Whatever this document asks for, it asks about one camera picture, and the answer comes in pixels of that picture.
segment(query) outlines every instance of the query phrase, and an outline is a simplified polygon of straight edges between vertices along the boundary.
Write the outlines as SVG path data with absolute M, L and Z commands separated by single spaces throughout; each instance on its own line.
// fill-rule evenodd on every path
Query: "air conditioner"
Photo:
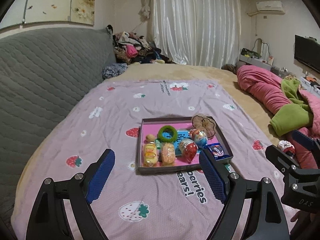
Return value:
M 257 2 L 257 9 L 262 14 L 285 14 L 281 1 Z

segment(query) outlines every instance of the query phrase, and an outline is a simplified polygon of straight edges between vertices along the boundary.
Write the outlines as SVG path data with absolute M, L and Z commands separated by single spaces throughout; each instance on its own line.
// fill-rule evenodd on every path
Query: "pink tray bottom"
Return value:
M 148 134 L 153 134 L 154 136 L 156 136 L 158 134 L 158 131 L 161 129 L 161 127 L 163 127 L 164 125 L 171 125 L 173 126 L 175 129 L 177 130 L 190 130 L 193 128 L 192 123 L 191 122 L 187 122 L 187 123 L 165 123 L 165 124 L 144 124 L 142 127 L 142 131 L 141 131 L 141 136 L 142 138 L 146 138 L 146 136 Z M 143 166 L 143 147 L 145 145 L 144 141 L 141 145 L 141 166 Z M 214 136 L 212 139 L 208 140 L 207 144 L 211 144 L 211 143 L 218 143 L 218 139 Z M 174 162 L 174 164 L 172 164 L 171 166 L 186 166 L 186 165 L 194 165 L 194 164 L 199 164 L 199 154 L 196 154 L 196 156 L 193 158 L 192 162 L 189 163 L 184 157 L 177 157 L 176 161 Z M 155 166 L 151 167 L 162 167 L 162 163 L 158 162 Z

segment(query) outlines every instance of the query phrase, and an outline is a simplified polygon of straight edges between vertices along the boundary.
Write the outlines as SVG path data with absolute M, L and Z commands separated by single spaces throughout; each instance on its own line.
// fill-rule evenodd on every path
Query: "pink blanket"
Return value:
M 237 77 L 241 89 L 252 94 L 273 114 L 276 114 L 282 106 L 291 103 L 281 90 L 282 79 L 268 70 L 252 65 L 242 66 L 237 71 Z M 299 131 L 309 137 L 318 138 L 320 137 L 320 100 L 307 91 L 299 90 L 299 92 L 308 101 L 314 114 L 313 126 L 302 127 Z M 296 149 L 296 157 L 301 168 L 317 169 L 311 152 L 292 140 L 290 134 L 286 137 Z

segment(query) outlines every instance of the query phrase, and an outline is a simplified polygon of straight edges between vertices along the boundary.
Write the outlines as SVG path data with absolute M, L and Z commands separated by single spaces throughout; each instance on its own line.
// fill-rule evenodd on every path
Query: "hair scrunchie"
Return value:
M 172 133 L 172 137 L 171 138 L 165 138 L 162 133 L 163 132 L 169 132 Z M 164 143 L 173 143 L 177 140 L 178 138 L 178 132 L 177 130 L 172 127 L 171 125 L 165 125 L 164 127 L 162 127 L 159 132 L 158 132 L 158 139 L 160 140 L 160 142 L 164 142 Z

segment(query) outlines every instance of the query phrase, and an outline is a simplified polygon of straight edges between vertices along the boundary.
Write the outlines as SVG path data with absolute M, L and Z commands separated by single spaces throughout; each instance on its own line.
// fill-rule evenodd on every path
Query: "hand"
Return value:
M 300 216 L 300 212 L 301 212 L 301 210 L 299 210 L 291 219 L 290 219 L 290 222 L 295 222 L 295 221 L 297 221 L 297 219 L 299 218 L 299 216 Z
M 300 212 L 301 212 L 301 210 L 299 210 L 299 211 L 290 219 L 290 222 L 295 222 L 295 221 L 297 221 L 297 219 L 299 219 Z M 310 221 L 311 221 L 311 222 L 313 222 L 313 221 L 315 220 L 316 215 L 317 215 L 317 214 L 310 213 Z

